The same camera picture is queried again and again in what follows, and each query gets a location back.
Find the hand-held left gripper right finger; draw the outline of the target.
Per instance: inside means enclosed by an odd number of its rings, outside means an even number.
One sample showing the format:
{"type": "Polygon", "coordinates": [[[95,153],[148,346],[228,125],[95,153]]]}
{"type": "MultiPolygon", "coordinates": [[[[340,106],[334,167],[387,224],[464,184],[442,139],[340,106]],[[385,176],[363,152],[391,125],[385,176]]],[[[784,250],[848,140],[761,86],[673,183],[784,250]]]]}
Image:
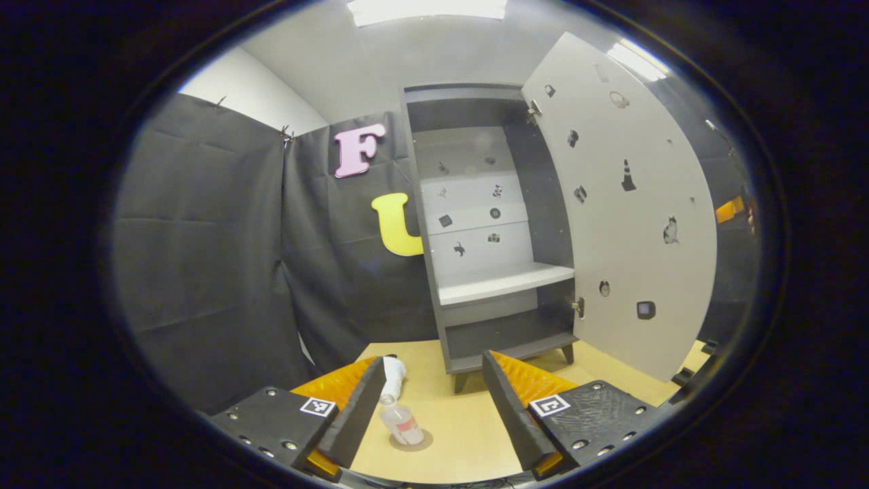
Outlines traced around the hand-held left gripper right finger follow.
{"type": "Polygon", "coordinates": [[[521,469],[538,481],[601,465],[663,416],[604,380],[575,384],[493,350],[482,354],[482,377],[521,469]]]}

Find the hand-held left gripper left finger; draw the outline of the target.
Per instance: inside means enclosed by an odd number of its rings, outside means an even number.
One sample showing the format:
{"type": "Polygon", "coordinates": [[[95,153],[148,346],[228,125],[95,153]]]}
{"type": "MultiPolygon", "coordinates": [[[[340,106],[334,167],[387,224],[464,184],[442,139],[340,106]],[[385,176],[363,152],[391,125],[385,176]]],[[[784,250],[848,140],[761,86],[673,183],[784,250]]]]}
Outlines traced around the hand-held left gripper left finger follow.
{"type": "Polygon", "coordinates": [[[385,381],[384,359],[371,357],[291,390],[261,388],[209,421],[271,465],[337,482],[359,452],[385,381]]]}

